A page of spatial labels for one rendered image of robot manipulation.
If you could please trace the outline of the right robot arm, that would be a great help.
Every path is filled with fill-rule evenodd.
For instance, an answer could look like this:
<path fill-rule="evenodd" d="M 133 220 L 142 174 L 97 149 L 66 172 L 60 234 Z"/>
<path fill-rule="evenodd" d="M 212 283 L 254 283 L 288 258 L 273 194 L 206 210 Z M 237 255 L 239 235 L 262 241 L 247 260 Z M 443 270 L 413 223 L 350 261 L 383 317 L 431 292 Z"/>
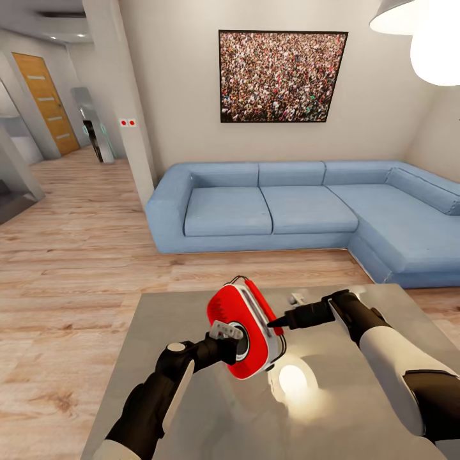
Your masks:
<path fill-rule="evenodd" d="M 431 441 L 448 460 L 460 460 L 460 376 L 406 340 L 375 307 L 368 309 L 350 290 L 336 291 L 304 305 L 292 305 L 267 327 L 290 330 L 338 321 L 366 357 L 402 425 Z"/>

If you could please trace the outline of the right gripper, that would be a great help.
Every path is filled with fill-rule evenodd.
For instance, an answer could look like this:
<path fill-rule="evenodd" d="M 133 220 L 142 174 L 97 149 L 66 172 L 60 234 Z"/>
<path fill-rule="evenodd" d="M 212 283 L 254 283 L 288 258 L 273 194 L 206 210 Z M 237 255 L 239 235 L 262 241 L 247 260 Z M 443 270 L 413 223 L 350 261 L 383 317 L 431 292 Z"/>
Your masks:
<path fill-rule="evenodd" d="M 318 319 L 313 312 L 313 303 L 297 307 L 295 310 L 289 310 L 284 313 L 282 318 L 276 319 L 271 323 L 268 322 L 267 327 L 282 327 L 288 326 L 290 330 L 297 328 L 308 328 L 319 325 Z"/>

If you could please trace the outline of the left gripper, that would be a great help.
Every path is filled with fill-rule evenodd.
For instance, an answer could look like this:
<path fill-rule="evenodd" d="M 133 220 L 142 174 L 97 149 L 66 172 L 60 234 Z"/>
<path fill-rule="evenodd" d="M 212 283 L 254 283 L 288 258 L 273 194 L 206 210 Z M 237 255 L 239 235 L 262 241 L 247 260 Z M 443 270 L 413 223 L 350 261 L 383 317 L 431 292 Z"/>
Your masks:
<path fill-rule="evenodd" d="M 225 337 L 222 339 L 212 339 L 209 336 L 209 332 L 205 335 L 205 340 L 200 341 L 205 343 L 210 353 L 210 361 L 206 367 L 216 364 L 223 360 L 226 364 L 233 365 L 236 363 L 236 349 L 239 344 L 238 339 L 232 337 Z"/>

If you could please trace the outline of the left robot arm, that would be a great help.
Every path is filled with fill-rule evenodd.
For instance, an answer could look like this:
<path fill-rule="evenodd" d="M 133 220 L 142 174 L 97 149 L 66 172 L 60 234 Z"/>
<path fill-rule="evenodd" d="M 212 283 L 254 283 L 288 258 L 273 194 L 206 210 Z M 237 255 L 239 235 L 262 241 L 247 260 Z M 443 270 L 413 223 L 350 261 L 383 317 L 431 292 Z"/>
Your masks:
<path fill-rule="evenodd" d="M 145 384 L 128 396 L 122 417 L 112 427 L 91 460 L 152 460 L 176 413 L 194 373 L 223 360 L 236 363 L 236 349 L 243 333 L 219 320 L 205 340 L 167 345 Z"/>

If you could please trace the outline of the radio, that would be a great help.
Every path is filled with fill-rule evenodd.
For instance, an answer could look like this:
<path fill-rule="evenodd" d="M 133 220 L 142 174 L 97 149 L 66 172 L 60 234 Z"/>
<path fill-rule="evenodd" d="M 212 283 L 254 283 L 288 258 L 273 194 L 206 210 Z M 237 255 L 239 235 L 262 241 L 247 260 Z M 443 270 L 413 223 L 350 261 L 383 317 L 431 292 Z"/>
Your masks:
<path fill-rule="evenodd" d="M 249 290 L 242 285 L 234 285 L 240 277 L 245 279 Z M 231 282 L 226 282 L 210 300 L 207 314 L 211 326 L 219 320 L 243 333 L 236 349 L 236 363 L 227 365 L 236 378 L 245 380 L 263 370 L 270 371 L 275 367 L 275 361 L 284 356 L 286 341 L 282 341 L 282 353 L 277 356 L 277 340 L 271 328 L 267 327 L 268 322 L 277 317 L 253 281 L 246 276 L 238 275 Z M 282 327 L 273 329 L 282 339 Z"/>

